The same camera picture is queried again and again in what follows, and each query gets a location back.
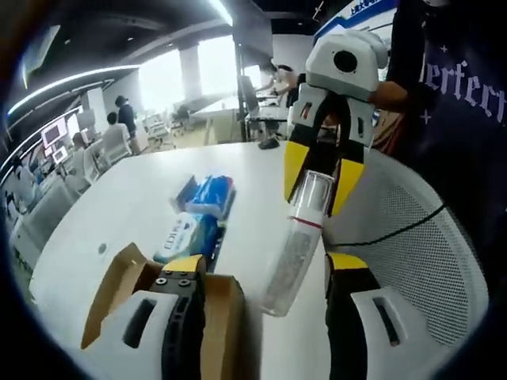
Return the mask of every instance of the red stripe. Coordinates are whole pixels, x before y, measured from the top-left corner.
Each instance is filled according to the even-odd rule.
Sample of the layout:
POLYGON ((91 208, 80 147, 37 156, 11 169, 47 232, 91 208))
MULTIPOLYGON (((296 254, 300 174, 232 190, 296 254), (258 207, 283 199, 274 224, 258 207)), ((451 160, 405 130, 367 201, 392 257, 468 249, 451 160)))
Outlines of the red stripe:
POLYGON ((297 222, 301 222, 303 224, 307 224, 308 226, 319 228, 320 230, 322 229, 322 226, 320 224, 313 223, 313 222, 310 222, 310 221, 305 220, 305 219, 297 218, 295 216, 289 216, 288 218, 291 219, 291 220, 296 220, 297 222))

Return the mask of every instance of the clear plastic bottle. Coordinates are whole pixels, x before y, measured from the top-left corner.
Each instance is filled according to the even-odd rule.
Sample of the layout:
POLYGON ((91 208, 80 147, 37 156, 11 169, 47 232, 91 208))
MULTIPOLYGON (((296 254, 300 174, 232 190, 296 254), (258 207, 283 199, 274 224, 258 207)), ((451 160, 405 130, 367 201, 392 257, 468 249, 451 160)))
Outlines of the clear plastic bottle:
POLYGON ((305 172, 288 216, 290 226, 283 252, 261 302, 264 313, 284 317, 291 308, 322 235, 333 183, 326 174, 305 172))

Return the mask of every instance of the office worker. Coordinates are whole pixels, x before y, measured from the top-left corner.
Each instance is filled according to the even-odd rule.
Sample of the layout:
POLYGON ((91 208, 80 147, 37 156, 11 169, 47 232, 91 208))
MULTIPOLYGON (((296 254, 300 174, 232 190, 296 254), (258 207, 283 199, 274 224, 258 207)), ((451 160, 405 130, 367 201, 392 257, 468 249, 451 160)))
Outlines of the office worker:
POLYGON ((74 153, 72 154, 72 170, 65 177, 65 182, 73 188, 77 193, 82 194, 90 183, 85 178, 85 150, 86 143, 81 132, 72 136, 74 144, 74 153))
POLYGON ((125 124, 130 135, 130 143, 134 154, 140 153, 139 143, 135 137, 137 126, 134 121, 134 108, 128 103, 128 99, 119 95, 114 104, 118 107, 118 123, 125 124))
POLYGON ((107 131, 104 132, 104 135, 102 136, 105 143, 109 140, 108 136, 110 136, 112 134, 112 132, 117 131, 117 130, 121 130, 125 141, 129 140, 128 128, 125 124, 118 123, 118 115, 116 114, 116 112, 110 112, 108 114, 108 123, 109 123, 109 128, 107 129, 107 131))
POLYGON ((400 0, 387 80, 370 102, 402 113, 392 129, 380 125, 376 142, 389 138, 388 152, 441 196, 495 295, 507 284, 507 55, 491 17, 507 9, 477 5, 400 0))
POLYGON ((16 207, 16 201, 14 199, 14 194, 6 191, 6 213, 7 217, 11 221, 15 221, 19 217, 19 211, 16 207))
POLYGON ((35 176, 25 167, 21 159, 13 159, 14 186, 17 196, 23 201, 27 212, 31 212, 42 199, 42 190, 35 176))
POLYGON ((273 65, 272 63, 266 63, 261 66, 261 72, 269 76, 269 82, 258 88, 257 91, 264 91, 265 89, 271 89, 271 93, 277 96, 283 96, 287 94, 286 106, 289 108, 297 100, 298 96, 298 75, 295 71, 285 65, 273 65), (282 89, 276 89, 274 87, 275 82, 285 84, 282 89))

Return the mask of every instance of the computer monitor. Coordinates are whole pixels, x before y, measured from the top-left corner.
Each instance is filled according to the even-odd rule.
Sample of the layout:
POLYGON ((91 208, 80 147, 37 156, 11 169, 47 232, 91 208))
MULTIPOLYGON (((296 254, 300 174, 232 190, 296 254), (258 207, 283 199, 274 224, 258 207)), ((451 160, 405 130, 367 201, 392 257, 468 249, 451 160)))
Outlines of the computer monitor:
POLYGON ((58 150, 53 153, 53 161, 56 165, 58 165, 60 162, 65 160, 69 154, 67 153, 67 149, 65 149, 65 146, 62 146, 58 150))
POLYGON ((241 86, 241 90, 243 91, 243 97, 245 98, 246 107, 248 107, 249 112, 251 112, 259 106, 259 101, 257 100, 255 89, 252 86, 252 81, 250 80, 249 77, 242 75, 241 77, 239 77, 239 85, 241 86))
POLYGON ((45 156, 46 158, 48 158, 49 156, 51 156, 51 155, 52 155, 52 153, 53 153, 53 148, 52 148, 51 146, 50 146, 50 147, 48 147, 48 148, 46 148, 46 149, 44 150, 44 156, 45 156))
POLYGON ((65 118, 62 117, 42 130, 41 135, 44 148, 50 147, 66 134, 67 125, 65 124, 65 118))
POLYGON ((77 114, 79 130, 90 129, 95 127, 95 113, 93 109, 88 109, 77 114))

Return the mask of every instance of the white table surface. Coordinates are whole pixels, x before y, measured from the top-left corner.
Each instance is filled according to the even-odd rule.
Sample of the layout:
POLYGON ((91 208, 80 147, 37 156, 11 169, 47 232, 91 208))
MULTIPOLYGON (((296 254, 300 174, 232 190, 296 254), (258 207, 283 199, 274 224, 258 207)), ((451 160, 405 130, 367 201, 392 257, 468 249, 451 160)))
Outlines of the white table surface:
POLYGON ((220 99, 215 103, 210 104, 208 107, 200 109, 199 111, 193 113, 193 115, 198 116, 207 116, 210 113, 222 112, 227 110, 239 109, 238 97, 226 97, 224 99, 220 99))
POLYGON ((275 150, 237 143, 142 155, 113 166, 67 213, 33 272, 30 291, 50 332, 78 347, 114 255, 133 241, 151 258, 175 218, 167 199, 182 170, 197 178, 226 174, 233 177, 237 194, 215 273, 233 275, 242 286, 248 309, 244 323, 253 334, 248 345, 261 353, 260 378, 328 379, 322 242, 287 317, 266 316, 255 307, 287 223, 283 157, 283 143, 275 150), (100 255, 103 243, 107 249, 100 255))

